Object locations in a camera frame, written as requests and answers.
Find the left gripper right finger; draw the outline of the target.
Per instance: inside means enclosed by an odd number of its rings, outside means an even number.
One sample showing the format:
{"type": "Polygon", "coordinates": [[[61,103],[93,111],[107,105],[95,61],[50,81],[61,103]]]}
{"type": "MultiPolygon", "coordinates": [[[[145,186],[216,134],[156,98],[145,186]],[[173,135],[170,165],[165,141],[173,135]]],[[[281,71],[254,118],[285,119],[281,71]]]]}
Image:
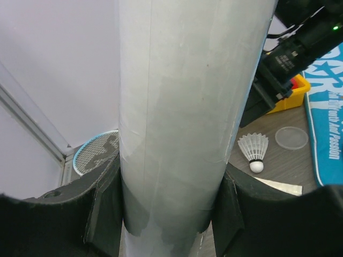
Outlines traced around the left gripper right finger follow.
{"type": "Polygon", "coordinates": [[[217,256],[342,256],[342,187],[294,196],[229,164],[213,235],[217,256]]]}

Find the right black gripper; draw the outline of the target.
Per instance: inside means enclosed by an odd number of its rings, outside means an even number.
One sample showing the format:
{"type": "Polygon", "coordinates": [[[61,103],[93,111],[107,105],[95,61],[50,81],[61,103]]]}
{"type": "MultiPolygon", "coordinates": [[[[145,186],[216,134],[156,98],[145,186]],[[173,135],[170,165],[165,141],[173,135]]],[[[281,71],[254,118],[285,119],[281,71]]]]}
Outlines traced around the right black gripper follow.
{"type": "Polygon", "coordinates": [[[342,43],[342,1],[278,1],[274,15],[288,30],[261,56],[240,128],[289,97],[291,78],[342,43]]]}

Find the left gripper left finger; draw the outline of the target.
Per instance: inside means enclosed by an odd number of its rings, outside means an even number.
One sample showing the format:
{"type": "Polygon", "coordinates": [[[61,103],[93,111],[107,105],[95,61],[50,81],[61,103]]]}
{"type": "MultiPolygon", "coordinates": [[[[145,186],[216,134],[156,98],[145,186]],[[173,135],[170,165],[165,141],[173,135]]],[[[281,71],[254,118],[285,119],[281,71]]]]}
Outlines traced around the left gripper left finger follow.
{"type": "Polygon", "coordinates": [[[118,256],[120,158],[39,198],[1,195],[1,256],[118,256]]]}

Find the white shuttlecock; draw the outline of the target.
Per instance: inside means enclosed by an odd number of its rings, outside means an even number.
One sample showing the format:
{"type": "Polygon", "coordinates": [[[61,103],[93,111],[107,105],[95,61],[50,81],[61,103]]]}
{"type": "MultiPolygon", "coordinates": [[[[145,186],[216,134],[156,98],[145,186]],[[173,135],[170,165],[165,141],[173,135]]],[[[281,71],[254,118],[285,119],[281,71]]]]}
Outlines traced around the white shuttlecock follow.
{"type": "Polygon", "coordinates": [[[240,137],[237,143],[249,162],[250,170],[253,173],[261,173],[264,169],[263,159],[269,145],[269,138],[261,133],[249,133],[240,137]]]}

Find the clear plastic tube lid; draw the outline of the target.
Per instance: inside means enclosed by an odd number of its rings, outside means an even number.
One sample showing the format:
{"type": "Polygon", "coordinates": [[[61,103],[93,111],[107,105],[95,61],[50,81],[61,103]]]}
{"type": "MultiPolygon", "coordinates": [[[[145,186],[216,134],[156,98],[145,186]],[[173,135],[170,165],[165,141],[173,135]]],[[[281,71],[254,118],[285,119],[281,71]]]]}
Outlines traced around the clear plastic tube lid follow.
{"type": "Polygon", "coordinates": [[[298,127],[286,126],[277,130],[275,140],[284,149],[299,150],[308,143],[309,137],[304,130],[298,127]]]}

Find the white shuttlecock tube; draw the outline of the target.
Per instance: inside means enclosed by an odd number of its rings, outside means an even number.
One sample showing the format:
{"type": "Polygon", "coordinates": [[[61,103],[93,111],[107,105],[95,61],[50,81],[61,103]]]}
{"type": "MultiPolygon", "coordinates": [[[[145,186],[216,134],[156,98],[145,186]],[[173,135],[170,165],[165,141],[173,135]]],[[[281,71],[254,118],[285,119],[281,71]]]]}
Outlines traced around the white shuttlecock tube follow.
{"type": "Polygon", "coordinates": [[[120,1],[125,256],[199,256],[276,1],[120,1]]]}

